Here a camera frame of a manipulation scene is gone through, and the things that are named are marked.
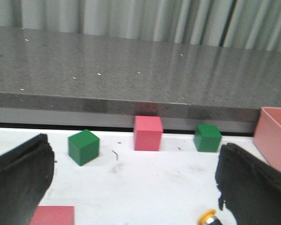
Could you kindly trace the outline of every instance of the corrugated wall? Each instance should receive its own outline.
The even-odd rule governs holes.
[[[281,0],[0,0],[0,26],[281,52]]]

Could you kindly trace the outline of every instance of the white table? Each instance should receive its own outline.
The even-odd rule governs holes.
[[[0,128],[0,155],[48,134],[58,162],[40,205],[74,205],[76,225],[195,225],[202,212],[218,210],[219,154],[197,152],[193,135],[163,134],[160,151],[148,152],[133,150],[132,133],[94,131],[100,156],[78,166],[67,153],[67,138],[78,132]],[[229,142],[265,161],[252,138],[224,136],[222,144]],[[217,216],[236,225],[227,209]]]

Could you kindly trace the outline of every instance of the gray countertop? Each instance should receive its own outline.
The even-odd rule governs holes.
[[[0,27],[0,122],[252,132],[262,106],[281,107],[280,52]]]

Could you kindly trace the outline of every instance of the pink cube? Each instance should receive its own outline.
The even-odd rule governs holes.
[[[134,149],[158,151],[163,133],[163,125],[158,116],[135,116]]]
[[[74,206],[38,206],[30,225],[74,225]]]
[[[281,108],[261,108],[254,144],[268,163],[281,172]]]

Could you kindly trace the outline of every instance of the red cube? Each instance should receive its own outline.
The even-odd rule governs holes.
[[[30,225],[74,225],[74,206],[38,206]]]
[[[134,149],[158,151],[163,133],[163,125],[158,116],[135,116]]]

